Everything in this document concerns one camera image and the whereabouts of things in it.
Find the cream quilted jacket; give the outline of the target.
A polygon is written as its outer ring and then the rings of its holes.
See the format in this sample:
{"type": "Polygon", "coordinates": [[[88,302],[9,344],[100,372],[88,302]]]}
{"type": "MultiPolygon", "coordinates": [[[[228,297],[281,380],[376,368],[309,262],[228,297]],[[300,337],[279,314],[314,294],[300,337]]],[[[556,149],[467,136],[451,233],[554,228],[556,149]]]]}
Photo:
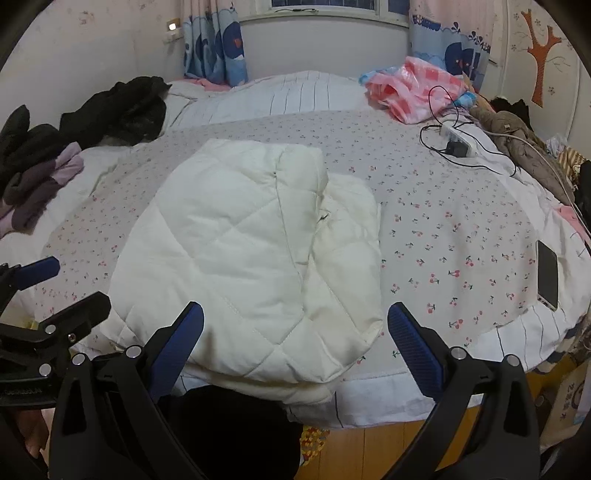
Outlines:
{"type": "Polygon", "coordinates": [[[211,139],[165,180],[109,280],[101,348],[204,309],[188,375],[287,405],[328,401],[383,326],[381,211],[300,144],[211,139]]]}

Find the black clothes pile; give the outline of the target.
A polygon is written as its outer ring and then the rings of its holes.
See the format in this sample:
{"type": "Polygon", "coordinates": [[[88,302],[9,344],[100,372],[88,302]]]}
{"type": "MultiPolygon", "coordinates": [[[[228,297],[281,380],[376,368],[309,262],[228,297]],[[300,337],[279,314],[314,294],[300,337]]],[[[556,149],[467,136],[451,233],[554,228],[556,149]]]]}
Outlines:
{"type": "Polygon", "coordinates": [[[1,189],[18,173],[52,160],[75,142],[85,150],[115,139],[123,145],[155,140],[166,115],[171,86],[157,76],[140,76],[94,94],[79,109],[64,113],[59,125],[30,125],[29,109],[15,109],[1,129],[1,189]]]}

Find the purple garment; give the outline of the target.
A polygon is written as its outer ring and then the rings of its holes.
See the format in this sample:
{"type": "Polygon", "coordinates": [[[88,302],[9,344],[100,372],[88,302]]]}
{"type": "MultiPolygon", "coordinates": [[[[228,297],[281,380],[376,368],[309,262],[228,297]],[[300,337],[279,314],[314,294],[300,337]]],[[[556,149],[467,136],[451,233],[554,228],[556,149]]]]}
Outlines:
{"type": "Polygon", "coordinates": [[[1,196],[1,237],[32,231],[57,192],[84,169],[77,142],[53,160],[15,174],[1,196]]]}

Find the floral cherry bedsheet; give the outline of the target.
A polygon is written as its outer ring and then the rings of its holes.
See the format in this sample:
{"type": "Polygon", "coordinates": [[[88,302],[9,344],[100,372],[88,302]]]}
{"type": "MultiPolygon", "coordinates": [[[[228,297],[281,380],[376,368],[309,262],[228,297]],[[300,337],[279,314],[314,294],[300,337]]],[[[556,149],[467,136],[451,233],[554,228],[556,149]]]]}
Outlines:
{"type": "Polygon", "coordinates": [[[158,187],[211,139],[322,150],[329,172],[366,182],[382,206],[382,298],[478,358],[540,360],[536,234],[520,182],[497,159],[458,167],[430,151],[435,132],[377,111],[315,112],[172,130],[126,156],[51,235],[60,275],[36,289],[36,316],[106,290],[123,240],[158,187]]]}

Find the smartphone on bed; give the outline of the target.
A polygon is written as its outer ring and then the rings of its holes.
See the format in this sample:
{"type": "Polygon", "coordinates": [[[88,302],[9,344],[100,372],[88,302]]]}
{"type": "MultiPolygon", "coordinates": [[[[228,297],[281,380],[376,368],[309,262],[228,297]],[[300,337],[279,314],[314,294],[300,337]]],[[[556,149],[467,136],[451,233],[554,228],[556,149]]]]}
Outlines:
{"type": "Polygon", "coordinates": [[[559,272],[557,255],[540,240],[537,248],[538,300],[552,311],[558,309],[559,272]]]}

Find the yellow patterned slipper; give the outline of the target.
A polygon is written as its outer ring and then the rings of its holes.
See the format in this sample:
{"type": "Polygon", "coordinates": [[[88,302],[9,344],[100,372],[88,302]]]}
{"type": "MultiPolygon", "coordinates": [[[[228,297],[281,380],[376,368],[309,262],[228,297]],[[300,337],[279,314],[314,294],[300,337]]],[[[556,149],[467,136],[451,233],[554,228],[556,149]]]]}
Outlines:
{"type": "Polygon", "coordinates": [[[308,465],[311,460],[320,456],[327,443],[331,431],[304,425],[301,432],[301,466],[308,465]]]}

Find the black charger adapter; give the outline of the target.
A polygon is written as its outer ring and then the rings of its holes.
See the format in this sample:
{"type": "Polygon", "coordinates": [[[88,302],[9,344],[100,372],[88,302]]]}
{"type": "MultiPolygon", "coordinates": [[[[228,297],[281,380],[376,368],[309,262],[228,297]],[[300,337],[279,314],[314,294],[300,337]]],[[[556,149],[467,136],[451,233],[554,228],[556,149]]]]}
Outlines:
{"type": "Polygon", "coordinates": [[[444,152],[456,158],[467,158],[470,156],[470,146],[463,141],[449,140],[444,152]]]}

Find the brown coat on bed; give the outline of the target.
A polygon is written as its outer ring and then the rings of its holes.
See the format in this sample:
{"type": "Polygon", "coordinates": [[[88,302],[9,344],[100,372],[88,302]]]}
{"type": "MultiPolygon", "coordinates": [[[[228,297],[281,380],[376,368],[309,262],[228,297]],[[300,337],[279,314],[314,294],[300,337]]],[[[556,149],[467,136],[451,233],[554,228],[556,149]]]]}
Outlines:
{"type": "Polygon", "coordinates": [[[562,204],[575,202],[574,189],[558,162],[546,152],[544,142],[515,114],[473,106],[469,110],[497,149],[536,179],[562,204]]]}

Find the left blue whale curtain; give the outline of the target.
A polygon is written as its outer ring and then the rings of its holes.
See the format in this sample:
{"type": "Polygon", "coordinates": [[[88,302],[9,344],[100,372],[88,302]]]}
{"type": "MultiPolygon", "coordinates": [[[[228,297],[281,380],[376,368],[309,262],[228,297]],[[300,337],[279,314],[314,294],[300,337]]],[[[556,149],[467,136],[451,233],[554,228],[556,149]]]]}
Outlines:
{"type": "Polygon", "coordinates": [[[184,77],[236,87],[249,82],[235,1],[182,2],[184,77]]]}

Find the blue whale curtain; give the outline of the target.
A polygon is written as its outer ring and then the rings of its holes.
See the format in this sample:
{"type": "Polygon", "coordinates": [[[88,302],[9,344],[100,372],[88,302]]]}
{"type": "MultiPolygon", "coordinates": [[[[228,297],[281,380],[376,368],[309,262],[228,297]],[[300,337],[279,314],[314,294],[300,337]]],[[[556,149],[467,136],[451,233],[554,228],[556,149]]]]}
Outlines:
{"type": "Polygon", "coordinates": [[[182,2],[184,77],[236,87],[249,82],[235,1],[182,2]]]}
{"type": "Polygon", "coordinates": [[[454,76],[482,87],[494,29],[488,0],[418,0],[409,8],[410,51],[454,76]]]}

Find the white power strip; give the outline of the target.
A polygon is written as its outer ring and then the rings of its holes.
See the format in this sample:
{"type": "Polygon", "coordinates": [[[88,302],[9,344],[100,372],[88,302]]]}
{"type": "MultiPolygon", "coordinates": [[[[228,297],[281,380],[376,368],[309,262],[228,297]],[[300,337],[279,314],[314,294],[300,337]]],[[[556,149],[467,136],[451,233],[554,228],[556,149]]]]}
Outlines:
{"type": "Polygon", "coordinates": [[[451,122],[443,123],[440,126],[440,135],[447,142],[451,141],[465,145],[467,148],[467,157],[475,157],[478,153],[476,141],[470,138],[467,133],[463,133],[457,127],[454,127],[451,122]]]}

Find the pink checkered plastic bag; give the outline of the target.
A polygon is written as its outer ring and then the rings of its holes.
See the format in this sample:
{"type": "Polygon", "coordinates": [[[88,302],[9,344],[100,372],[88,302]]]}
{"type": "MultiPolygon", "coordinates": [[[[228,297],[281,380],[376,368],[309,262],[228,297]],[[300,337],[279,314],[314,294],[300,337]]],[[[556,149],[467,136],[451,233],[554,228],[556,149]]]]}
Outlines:
{"type": "Polygon", "coordinates": [[[450,107],[470,109],[477,99],[461,76],[411,56],[400,67],[365,73],[359,82],[370,102],[407,125],[424,122],[450,107]]]}

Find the right blue whale curtain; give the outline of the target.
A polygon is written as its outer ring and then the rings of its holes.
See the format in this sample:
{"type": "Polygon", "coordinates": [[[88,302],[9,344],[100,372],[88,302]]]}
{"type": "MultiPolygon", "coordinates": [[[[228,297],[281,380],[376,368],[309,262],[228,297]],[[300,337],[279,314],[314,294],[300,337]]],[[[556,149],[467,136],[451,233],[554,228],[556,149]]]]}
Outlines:
{"type": "Polygon", "coordinates": [[[482,87],[494,29],[488,0],[418,0],[409,8],[410,51],[454,76],[482,87]]]}

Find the window with metal bars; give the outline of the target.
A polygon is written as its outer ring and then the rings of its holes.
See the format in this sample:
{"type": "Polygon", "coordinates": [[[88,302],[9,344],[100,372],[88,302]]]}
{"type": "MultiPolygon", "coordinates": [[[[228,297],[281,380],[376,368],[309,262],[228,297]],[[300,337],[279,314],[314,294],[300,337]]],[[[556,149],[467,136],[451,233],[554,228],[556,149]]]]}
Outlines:
{"type": "Polygon", "coordinates": [[[406,16],[410,9],[409,0],[271,0],[273,8],[280,7],[335,7],[367,10],[376,13],[392,13],[406,16]]]}

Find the wall socket with light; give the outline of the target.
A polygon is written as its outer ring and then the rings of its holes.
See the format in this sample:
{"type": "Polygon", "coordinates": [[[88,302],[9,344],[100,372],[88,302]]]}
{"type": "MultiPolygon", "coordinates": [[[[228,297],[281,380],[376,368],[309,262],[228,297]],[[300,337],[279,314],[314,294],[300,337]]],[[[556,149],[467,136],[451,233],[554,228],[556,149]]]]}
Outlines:
{"type": "Polygon", "coordinates": [[[182,22],[174,18],[166,22],[166,32],[162,37],[164,44],[170,44],[183,38],[182,22]]]}

